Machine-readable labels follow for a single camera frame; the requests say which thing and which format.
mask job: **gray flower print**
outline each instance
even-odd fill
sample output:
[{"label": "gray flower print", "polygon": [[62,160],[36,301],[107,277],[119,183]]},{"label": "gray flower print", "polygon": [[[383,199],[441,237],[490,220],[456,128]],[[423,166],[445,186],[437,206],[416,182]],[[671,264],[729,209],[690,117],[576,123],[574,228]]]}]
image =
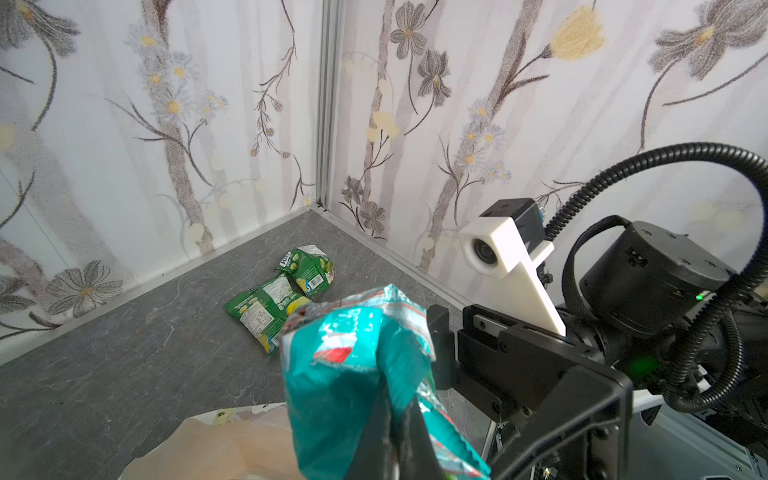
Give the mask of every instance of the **gray flower print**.
[{"label": "gray flower print", "polygon": [[427,37],[416,31],[424,26],[424,4],[419,3],[416,8],[413,8],[411,2],[402,4],[395,13],[395,21],[398,29],[389,35],[389,40],[400,44],[397,47],[397,58],[402,60],[408,56],[409,51],[414,55],[424,53]]},{"label": "gray flower print", "polygon": [[699,5],[700,25],[686,31],[664,30],[649,59],[654,71],[687,58],[690,75],[703,79],[727,47],[746,48],[759,42],[768,27],[766,0],[713,0]]},{"label": "gray flower print", "polygon": [[422,86],[419,88],[419,97],[432,93],[435,95],[435,106],[439,107],[445,103],[445,99],[451,96],[451,89],[446,87],[442,78],[450,74],[448,69],[448,52],[444,51],[440,55],[435,50],[428,50],[427,55],[419,64],[419,75],[422,80]]},{"label": "gray flower print", "polygon": [[16,290],[22,288],[24,283],[13,276],[0,276],[0,315],[3,313],[18,312],[35,305],[33,300],[23,296],[14,295]]},{"label": "gray flower print", "polygon": [[386,214],[383,208],[376,205],[376,202],[366,202],[362,212],[360,212],[360,216],[362,217],[362,225],[365,228],[370,228],[376,233],[384,231],[384,223],[382,222],[386,219]]},{"label": "gray flower print", "polygon": [[71,268],[59,273],[46,290],[61,300],[48,308],[48,313],[64,313],[74,308],[74,316],[82,316],[112,300],[123,291],[123,280],[109,280],[110,268],[94,260],[83,270]]},{"label": "gray flower print", "polygon": [[344,200],[346,200],[350,205],[352,204],[353,199],[356,204],[360,204],[360,198],[363,195],[360,180],[347,175],[344,184],[346,185],[346,188],[341,190],[341,194],[344,196]]},{"label": "gray flower print", "polygon": [[74,53],[77,24],[68,18],[48,14],[38,0],[0,0],[0,48],[20,48],[35,33],[59,57]]}]

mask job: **teal chip bag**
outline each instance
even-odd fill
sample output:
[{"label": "teal chip bag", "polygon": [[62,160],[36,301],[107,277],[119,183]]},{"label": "teal chip bag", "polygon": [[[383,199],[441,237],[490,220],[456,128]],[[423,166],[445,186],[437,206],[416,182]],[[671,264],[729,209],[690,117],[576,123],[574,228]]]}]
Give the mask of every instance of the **teal chip bag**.
[{"label": "teal chip bag", "polygon": [[394,285],[311,303],[289,318],[280,342],[293,447],[307,480],[345,478],[382,378],[393,418],[414,398],[419,403],[446,478],[489,478],[430,381],[435,350],[426,311]]},{"label": "teal chip bag", "polygon": [[333,262],[317,245],[286,253],[277,269],[290,276],[307,296],[327,290],[333,282]]},{"label": "teal chip bag", "polygon": [[310,299],[294,292],[281,273],[253,290],[238,293],[224,308],[245,325],[271,356],[280,345],[277,336],[288,315],[307,303],[311,303]]}]

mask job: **screw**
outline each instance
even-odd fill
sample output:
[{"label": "screw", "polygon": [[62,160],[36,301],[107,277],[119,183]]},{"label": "screw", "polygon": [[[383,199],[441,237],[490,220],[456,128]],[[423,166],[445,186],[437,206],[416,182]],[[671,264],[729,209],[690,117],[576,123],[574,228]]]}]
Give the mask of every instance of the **screw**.
[{"label": "screw", "polygon": [[594,463],[590,465],[588,472],[591,480],[611,480],[608,470],[602,463]]},{"label": "screw", "polygon": [[592,430],[592,434],[600,440],[608,438],[608,430],[604,428]]}]

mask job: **metal edge strip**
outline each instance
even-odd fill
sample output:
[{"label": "metal edge strip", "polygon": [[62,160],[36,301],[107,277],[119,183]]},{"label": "metal edge strip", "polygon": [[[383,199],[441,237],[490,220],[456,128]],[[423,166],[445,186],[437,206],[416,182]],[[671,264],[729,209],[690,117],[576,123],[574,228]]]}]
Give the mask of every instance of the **metal edge strip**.
[{"label": "metal edge strip", "polygon": [[320,206],[315,206],[313,209],[321,217],[328,220],[330,223],[338,227],[341,231],[350,235],[352,238],[362,243],[365,247],[368,247],[368,249],[372,250],[373,253],[379,255],[384,260],[390,262],[392,265],[396,266],[399,270],[406,273],[408,276],[410,276],[417,282],[421,283],[422,285],[426,286],[436,295],[442,297],[443,299],[451,303],[453,306],[455,306],[459,310],[463,309],[467,305],[472,304],[472,302],[469,299],[467,299],[467,297],[455,291],[450,286],[445,285],[440,280],[437,280],[436,278],[430,276],[429,274],[427,274],[427,272],[418,268],[414,263],[408,261],[408,259],[400,255],[399,253],[395,252],[394,250],[390,250],[389,248],[383,246],[378,241],[372,239],[370,236],[365,235],[364,233],[361,233],[358,230],[355,230],[346,221],[337,217],[335,214],[331,213],[329,210],[326,210],[325,208]]},{"label": "metal edge strip", "polygon": [[224,255],[226,252],[239,247],[240,245],[253,240],[254,238],[258,237],[259,235],[266,233],[276,227],[279,227],[283,223],[286,223],[289,220],[292,220],[296,217],[298,217],[301,214],[304,214],[306,212],[305,209],[298,209],[293,212],[289,212],[287,215],[282,216],[281,218],[277,220],[273,220],[271,222],[268,222],[267,224],[263,225],[262,227],[259,227],[252,231],[251,233],[244,235],[240,237],[237,240],[234,240],[232,242],[227,243],[226,245],[223,245],[221,247],[218,247],[213,252],[203,255],[202,257],[198,257],[195,260],[192,260],[189,263],[185,263],[184,265],[181,265],[169,272],[161,273],[160,276],[156,276],[152,280],[149,280],[146,283],[142,283],[141,285],[137,286],[136,288],[122,293],[120,296],[112,300],[110,303],[107,303],[105,305],[99,306],[96,310],[93,310],[91,312],[86,313],[85,315],[78,317],[76,319],[72,319],[69,322],[66,322],[59,326],[57,329],[49,330],[47,332],[43,332],[41,334],[38,334],[32,338],[30,338],[28,341],[20,343],[17,346],[13,346],[5,351],[0,352],[0,365],[10,362],[13,359],[18,358],[19,356],[24,355],[25,353],[38,348],[41,345],[44,345],[51,340],[58,338],[59,336],[62,336],[68,332],[71,332],[72,330],[78,328],[81,325],[84,325],[85,323],[90,322],[91,320],[104,315],[107,312],[110,312],[119,306],[130,302],[131,300],[136,299],[137,297],[144,295],[146,292],[155,289],[159,287],[160,285],[163,285],[166,282],[170,282],[171,280],[175,279],[178,276],[181,276],[187,272],[189,272],[192,269],[195,269],[199,267],[200,265],[209,262],[213,260],[214,258]]},{"label": "metal edge strip", "polygon": [[323,0],[323,28],[320,39],[320,79],[318,94],[316,201],[327,205],[329,198],[331,150],[336,110],[336,59],[340,37],[339,0]]}]

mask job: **black bracket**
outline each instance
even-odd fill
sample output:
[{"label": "black bracket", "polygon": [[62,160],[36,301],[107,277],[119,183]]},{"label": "black bracket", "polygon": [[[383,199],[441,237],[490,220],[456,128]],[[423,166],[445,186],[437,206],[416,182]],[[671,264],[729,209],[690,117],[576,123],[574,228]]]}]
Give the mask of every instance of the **black bracket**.
[{"label": "black bracket", "polygon": [[[441,322],[431,322],[430,314]],[[457,363],[455,347],[447,342],[453,338],[446,332],[447,310],[431,307],[427,317],[433,339],[442,339],[435,343],[433,374],[445,378],[451,369],[452,387],[496,422],[518,412],[528,420],[492,459],[494,480],[517,478],[553,454],[558,477],[625,477],[633,386],[623,373],[596,361],[598,351],[471,305],[457,332]]]}]

